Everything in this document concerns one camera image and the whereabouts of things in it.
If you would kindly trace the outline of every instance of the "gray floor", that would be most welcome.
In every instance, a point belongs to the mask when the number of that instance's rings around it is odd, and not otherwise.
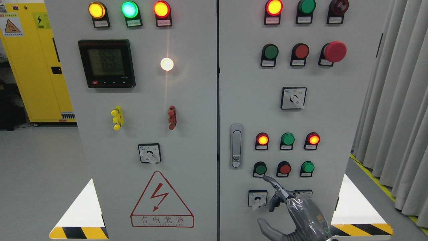
[[[0,241],[46,241],[90,180],[77,127],[0,131]],[[428,237],[352,161],[346,174],[390,223],[391,240]]]

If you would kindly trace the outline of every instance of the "white curtain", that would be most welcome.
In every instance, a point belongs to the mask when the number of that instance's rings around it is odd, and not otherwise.
[[[384,27],[354,155],[428,227],[428,0],[396,0]]]

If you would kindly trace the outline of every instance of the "digital power meter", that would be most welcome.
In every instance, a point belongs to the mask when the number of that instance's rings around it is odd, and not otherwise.
[[[79,40],[89,88],[133,88],[134,67],[128,39]]]

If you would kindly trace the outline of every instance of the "robotic hand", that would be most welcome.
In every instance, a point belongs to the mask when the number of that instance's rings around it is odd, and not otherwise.
[[[287,204],[296,230],[283,234],[272,228],[263,218],[258,218],[260,229],[271,241],[333,241],[327,221],[311,197],[285,190],[274,178],[264,175],[263,180],[270,183],[276,192],[270,199],[269,211],[273,212],[281,202]]]

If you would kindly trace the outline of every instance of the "electrical hazard label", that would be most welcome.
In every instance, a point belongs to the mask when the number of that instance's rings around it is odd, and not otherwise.
[[[0,28],[4,37],[23,37],[21,21],[18,13],[0,14]]]
[[[50,29],[51,23],[49,22],[47,12],[35,12],[33,13],[33,19],[36,23],[37,29]]]
[[[131,213],[133,227],[193,228],[190,209],[160,171],[155,171]]]

